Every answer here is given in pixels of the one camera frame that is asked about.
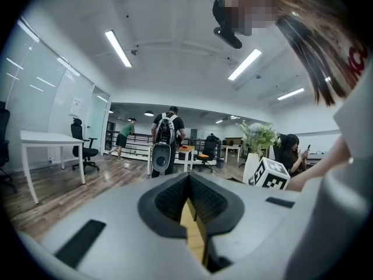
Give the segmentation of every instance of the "black shorts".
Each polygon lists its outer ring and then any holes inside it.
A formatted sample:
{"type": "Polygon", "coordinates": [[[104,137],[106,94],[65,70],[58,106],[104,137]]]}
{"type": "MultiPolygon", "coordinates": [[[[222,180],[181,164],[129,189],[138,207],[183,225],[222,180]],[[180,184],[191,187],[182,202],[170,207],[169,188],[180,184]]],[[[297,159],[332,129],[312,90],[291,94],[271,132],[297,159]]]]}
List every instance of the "black shorts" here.
{"type": "Polygon", "coordinates": [[[123,136],[122,134],[118,134],[117,136],[117,146],[126,147],[127,137],[123,136]]]}

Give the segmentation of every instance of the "brown hair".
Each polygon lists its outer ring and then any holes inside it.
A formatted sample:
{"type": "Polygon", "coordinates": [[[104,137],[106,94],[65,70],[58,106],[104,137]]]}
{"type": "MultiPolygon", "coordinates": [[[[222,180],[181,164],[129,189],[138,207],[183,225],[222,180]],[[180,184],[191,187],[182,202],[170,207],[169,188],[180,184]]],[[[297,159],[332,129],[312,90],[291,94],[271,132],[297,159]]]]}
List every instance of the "brown hair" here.
{"type": "Polygon", "coordinates": [[[353,89],[357,78],[339,55],[335,30],[358,47],[358,37],[353,32],[347,14],[337,5],[336,0],[276,1],[279,11],[276,25],[307,70],[314,88],[315,101],[318,103],[322,95],[328,106],[335,104],[329,85],[325,82],[327,77],[330,77],[335,94],[346,97],[341,81],[347,82],[353,89]]]}

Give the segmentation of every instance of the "white desk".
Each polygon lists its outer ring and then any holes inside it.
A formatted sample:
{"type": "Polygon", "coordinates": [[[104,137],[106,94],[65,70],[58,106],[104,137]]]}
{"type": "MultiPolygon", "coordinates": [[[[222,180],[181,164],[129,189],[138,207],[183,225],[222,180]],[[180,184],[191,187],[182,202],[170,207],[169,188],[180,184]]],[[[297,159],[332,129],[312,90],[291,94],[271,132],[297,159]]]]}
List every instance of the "white desk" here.
{"type": "MultiPolygon", "coordinates": [[[[189,145],[184,145],[187,148],[179,148],[178,152],[179,153],[184,153],[185,154],[185,160],[180,161],[184,163],[184,172],[188,171],[188,164],[189,164],[189,154],[192,153],[190,164],[191,164],[191,170],[193,169],[193,151],[194,151],[194,146],[189,146],[189,145]]],[[[149,144],[149,154],[147,156],[147,175],[150,175],[152,173],[152,150],[153,150],[153,144],[149,144]]]]}
{"type": "Polygon", "coordinates": [[[225,148],[226,149],[226,163],[227,163],[227,159],[228,159],[228,150],[229,149],[237,149],[237,163],[240,161],[240,153],[241,153],[241,148],[239,146],[230,146],[230,145],[222,145],[221,148],[225,148]]]}
{"type": "Polygon", "coordinates": [[[24,176],[27,178],[27,183],[31,191],[31,195],[36,204],[39,200],[36,197],[34,186],[31,180],[29,161],[27,159],[27,148],[28,147],[60,147],[61,152],[61,167],[65,168],[63,150],[64,146],[78,146],[79,147],[79,168],[80,168],[80,178],[82,179],[82,184],[85,184],[83,172],[83,141],[78,140],[62,134],[44,133],[44,132],[31,132],[31,131],[21,131],[21,154],[22,154],[22,165],[24,176]]]}

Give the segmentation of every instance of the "wooden floor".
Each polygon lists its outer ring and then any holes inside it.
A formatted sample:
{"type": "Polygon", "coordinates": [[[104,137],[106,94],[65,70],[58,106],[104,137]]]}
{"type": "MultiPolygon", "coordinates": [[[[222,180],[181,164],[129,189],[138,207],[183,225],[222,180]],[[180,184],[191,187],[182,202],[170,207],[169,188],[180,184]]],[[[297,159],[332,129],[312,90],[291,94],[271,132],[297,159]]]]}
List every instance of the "wooden floor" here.
{"type": "MultiPolygon", "coordinates": [[[[228,163],[222,169],[214,167],[213,174],[224,179],[235,177],[242,180],[244,168],[238,168],[236,157],[229,155],[228,163]]],[[[40,242],[51,226],[109,188],[150,178],[147,175],[147,162],[128,159],[117,162],[116,157],[107,155],[96,156],[94,160],[100,171],[87,167],[85,185],[80,182],[79,169],[71,169],[76,162],[65,163],[65,170],[60,165],[32,170],[38,205],[31,197],[23,173],[12,175],[18,193],[3,196],[2,202],[15,229],[26,232],[40,242]]],[[[184,166],[175,167],[177,172],[181,172],[184,166]]]]}

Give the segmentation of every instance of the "ceiling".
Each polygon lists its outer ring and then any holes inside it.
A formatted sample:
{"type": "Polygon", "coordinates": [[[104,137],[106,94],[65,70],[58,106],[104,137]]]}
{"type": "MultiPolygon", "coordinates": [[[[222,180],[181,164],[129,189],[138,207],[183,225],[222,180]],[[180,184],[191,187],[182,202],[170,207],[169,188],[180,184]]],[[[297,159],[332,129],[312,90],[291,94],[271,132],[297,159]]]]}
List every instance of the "ceiling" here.
{"type": "Polygon", "coordinates": [[[217,26],[213,1],[43,0],[43,4],[66,34],[119,86],[144,72],[172,69],[198,74],[222,91],[229,86],[267,106],[312,95],[305,69],[275,26],[253,29],[251,37],[240,36],[243,48],[235,50],[213,34],[217,26]],[[115,31],[131,69],[125,68],[106,39],[109,30],[115,31]],[[229,81],[229,75],[254,48],[262,55],[235,81],[229,81]],[[131,50],[137,50],[138,55],[132,55],[131,50]],[[277,101],[301,87],[306,91],[299,96],[277,101]]]}
{"type": "MultiPolygon", "coordinates": [[[[130,117],[136,118],[138,123],[148,123],[150,124],[154,117],[145,116],[144,113],[146,111],[152,111],[154,115],[158,115],[160,113],[168,112],[169,106],[164,105],[154,105],[154,104],[125,104],[125,103],[113,103],[111,104],[111,111],[112,114],[109,114],[110,118],[115,118],[119,120],[126,120],[130,117]]],[[[250,118],[240,117],[240,119],[234,120],[225,120],[227,117],[234,115],[234,113],[217,113],[211,111],[201,111],[197,109],[191,108],[182,108],[179,107],[178,116],[183,119],[185,126],[188,125],[209,125],[215,124],[218,120],[223,120],[219,125],[225,126],[230,124],[235,124],[241,122],[243,119],[246,122],[256,122],[250,118]]]]}

